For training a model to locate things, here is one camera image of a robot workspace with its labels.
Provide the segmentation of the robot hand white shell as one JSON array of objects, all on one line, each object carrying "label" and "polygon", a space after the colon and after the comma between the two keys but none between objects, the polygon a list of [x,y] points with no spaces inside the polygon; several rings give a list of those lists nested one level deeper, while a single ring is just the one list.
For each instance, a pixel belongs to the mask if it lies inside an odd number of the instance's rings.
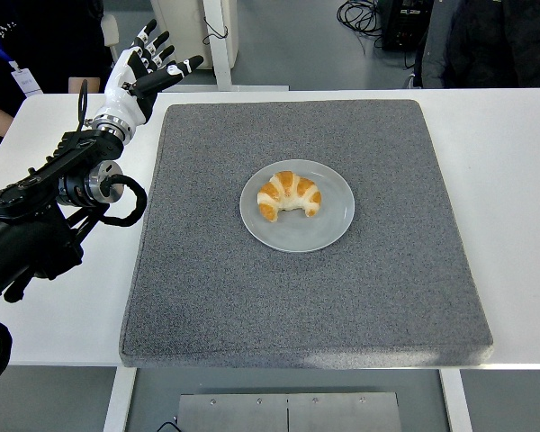
[{"label": "robot hand white shell", "polygon": [[152,37],[156,27],[156,20],[148,22],[119,56],[96,119],[117,118],[126,124],[127,131],[133,131],[148,122],[159,93],[182,81],[203,63],[201,55],[170,60],[174,47],[167,43],[169,32]]}]

